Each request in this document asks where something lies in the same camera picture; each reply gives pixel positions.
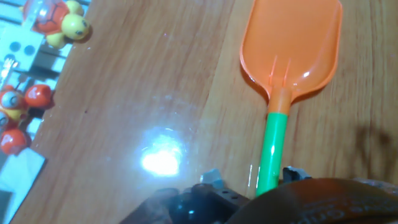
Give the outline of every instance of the wooden surface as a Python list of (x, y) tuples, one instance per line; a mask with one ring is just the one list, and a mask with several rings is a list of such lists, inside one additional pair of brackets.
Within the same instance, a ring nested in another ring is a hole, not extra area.
[[(342, 3), (338, 70), (293, 105), (282, 165), (398, 184), (398, 1)], [(93, 1), (94, 33), (75, 44), (32, 144), (48, 163), (12, 223), (117, 223), (156, 189), (184, 189), (212, 168), (253, 197), (267, 107), (239, 65), (251, 5)], [(178, 174), (143, 168), (170, 148)]]

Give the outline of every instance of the plastic toy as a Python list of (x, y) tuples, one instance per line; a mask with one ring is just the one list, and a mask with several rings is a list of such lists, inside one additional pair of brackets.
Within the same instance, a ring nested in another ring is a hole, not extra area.
[(319, 90), (337, 67), (338, 0), (255, 0), (241, 63), (269, 97), (257, 196), (277, 187), (290, 104)]
[(4, 153), (17, 154), (27, 147), (29, 138), (18, 127), (28, 117), (30, 107), (48, 106), (51, 95), (47, 85), (34, 85), (25, 96), (9, 85), (0, 91), (0, 128), (4, 130), (0, 146)]
[[(33, 0), (27, 0), (22, 8), (24, 19), (32, 3)], [(49, 45), (61, 49), (65, 46), (65, 37), (80, 40), (89, 33), (90, 24), (83, 13), (83, 8), (76, 1), (44, 0), (33, 30), (44, 34)]]

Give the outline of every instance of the orange toy shovel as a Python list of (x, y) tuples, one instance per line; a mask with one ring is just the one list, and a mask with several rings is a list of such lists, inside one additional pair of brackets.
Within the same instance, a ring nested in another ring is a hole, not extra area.
[(338, 0), (254, 0), (241, 63), (269, 97), (257, 195), (277, 187), (291, 102), (336, 71), (342, 12)]

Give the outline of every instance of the orange shell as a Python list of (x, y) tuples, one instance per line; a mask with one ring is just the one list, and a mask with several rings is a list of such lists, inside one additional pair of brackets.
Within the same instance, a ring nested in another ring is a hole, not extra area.
[[(24, 6), (24, 20), (26, 19), (30, 5), (33, 0), (27, 0)], [(61, 25), (63, 18), (69, 13), (68, 6), (59, 0), (45, 0), (44, 5), (47, 11), (45, 18), (41, 21), (37, 19), (33, 30), (43, 33), (45, 35), (56, 34), (61, 32)]]

